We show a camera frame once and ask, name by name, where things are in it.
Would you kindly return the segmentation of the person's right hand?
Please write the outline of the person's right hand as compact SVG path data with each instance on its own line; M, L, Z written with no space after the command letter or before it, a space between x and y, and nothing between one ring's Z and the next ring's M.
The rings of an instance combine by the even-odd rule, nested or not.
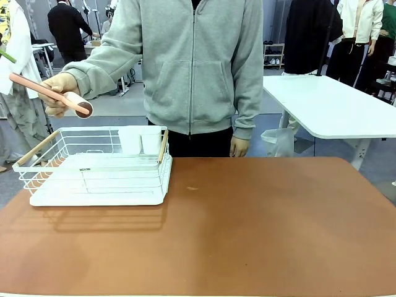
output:
M74 92L78 95L80 94L77 81L73 75L67 72L56 74L51 78L44 80L41 85L56 93ZM62 118L65 112L68 110L68 107L60 101L54 100L40 93L38 96L41 100L43 100L46 106L45 112L49 116Z

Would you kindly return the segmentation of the person's left hand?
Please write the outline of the person's left hand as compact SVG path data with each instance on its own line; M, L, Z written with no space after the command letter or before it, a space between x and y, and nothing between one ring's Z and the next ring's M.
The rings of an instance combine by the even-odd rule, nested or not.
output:
M245 157L249 149L250 141L239 139L235 136L231 138L230 157Z

